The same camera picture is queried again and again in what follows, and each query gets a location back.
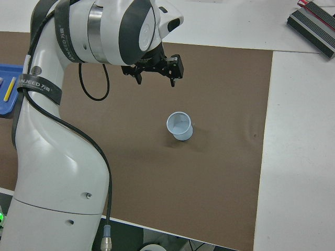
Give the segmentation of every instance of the cup rim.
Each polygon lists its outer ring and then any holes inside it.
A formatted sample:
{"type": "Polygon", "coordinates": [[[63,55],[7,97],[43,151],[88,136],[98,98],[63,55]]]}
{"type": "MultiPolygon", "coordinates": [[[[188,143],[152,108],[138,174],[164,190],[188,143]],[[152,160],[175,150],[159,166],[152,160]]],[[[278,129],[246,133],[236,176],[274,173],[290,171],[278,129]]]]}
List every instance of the cup rim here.
{"type": "Polygon", "coordinates": [[[167,128],[167,130],[168,130],[171,134],[173,134],[173,135],[183,135],[183,134],[185,134],[185,133],[190,129],[190,127],[191,127],[191,118],[189,117],[189,115],[188,115],[187,113],[185,113],[185,112],[183,112],[183,111],[176,111],[176,112],[172,113],[172,114],[167,118],[167,120],[166,120],[166,128],[167,128]],[[187,127],[187,129],[186,129],[184,132],[181,132],[181,133],[173,133],[173,132],[170,131],[169,126],[168,126],[168,123],[169,123],[169,120],[171,119],[171,117],[174,116],[174,115],[176,115],[176,114],[178,114],[178,113],[183,114],[183,115],[185,115],[185,116],[188,117],[188,127],[187,127]]]}

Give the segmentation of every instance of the table surface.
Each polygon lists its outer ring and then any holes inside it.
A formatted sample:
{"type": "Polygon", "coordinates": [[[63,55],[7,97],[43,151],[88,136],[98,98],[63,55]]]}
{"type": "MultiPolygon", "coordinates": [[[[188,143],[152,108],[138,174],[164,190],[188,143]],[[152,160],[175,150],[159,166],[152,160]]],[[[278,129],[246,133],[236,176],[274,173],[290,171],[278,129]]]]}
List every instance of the table surface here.
{"type": "MultiPolygon", "coordinates": [[[[34,1],[4,1],[0,31],[28,32],[34,1]]],[[[334,61],[285,23],[289,0],[170,0],[185,16],[167,42],[275,50],[255,251],[332,250],[335,239],[334,61]]],[[[335,13],[333,0],[315,1],[335,13]]]]}

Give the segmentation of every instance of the plastic cup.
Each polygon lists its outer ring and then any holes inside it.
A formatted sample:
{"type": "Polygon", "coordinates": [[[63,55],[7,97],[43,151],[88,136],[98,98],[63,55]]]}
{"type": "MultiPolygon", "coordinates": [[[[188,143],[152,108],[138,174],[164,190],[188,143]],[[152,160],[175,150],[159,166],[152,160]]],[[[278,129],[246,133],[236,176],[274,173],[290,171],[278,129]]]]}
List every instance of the plastic cup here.
{"type": "Polygon", "coordinates": [[[182,111],[171,114],[166,121],[166,127],[180,141],[188,140],[193,134],[191,118],[182,111]]]}

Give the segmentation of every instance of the silver metal ring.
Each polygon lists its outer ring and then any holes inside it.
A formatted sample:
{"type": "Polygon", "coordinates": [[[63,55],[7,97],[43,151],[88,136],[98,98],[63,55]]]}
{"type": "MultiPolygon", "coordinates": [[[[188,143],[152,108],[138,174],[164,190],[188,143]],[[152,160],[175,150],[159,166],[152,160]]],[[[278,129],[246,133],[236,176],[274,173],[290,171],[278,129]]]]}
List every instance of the silver metal ring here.
{"type": "Polygon", "coordinates": [[[95,59],[100,63],[109,63],[106,59],[103,45],[101,42],[101,17],[103,8],[98,7],[96,4],[92,5],[90,15],[88,17],[87,34],[90,49],[95,59]]]}

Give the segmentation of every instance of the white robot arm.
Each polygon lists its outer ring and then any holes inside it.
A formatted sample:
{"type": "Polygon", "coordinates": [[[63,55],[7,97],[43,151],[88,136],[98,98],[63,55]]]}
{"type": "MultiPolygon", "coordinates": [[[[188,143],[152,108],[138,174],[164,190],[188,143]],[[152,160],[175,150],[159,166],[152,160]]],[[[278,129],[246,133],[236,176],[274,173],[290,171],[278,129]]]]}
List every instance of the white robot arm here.
{"type": "MultiPolygon", "coordinates": [[[[106,156],[59,115],[64,71],[71,62],[121,65],[141,83],[159,72],[174,86],[179,55],[167,58],[162,39],[183,22],[166,1],[40,0],[13,124],[18,179],[0,241],[1,251],[89,251],[111,174],[106,156]]],[[[111,200],[108,200],[109,221],[111,200]]],[[[111,249],[110,226],[102,250],[111,249]]]]}

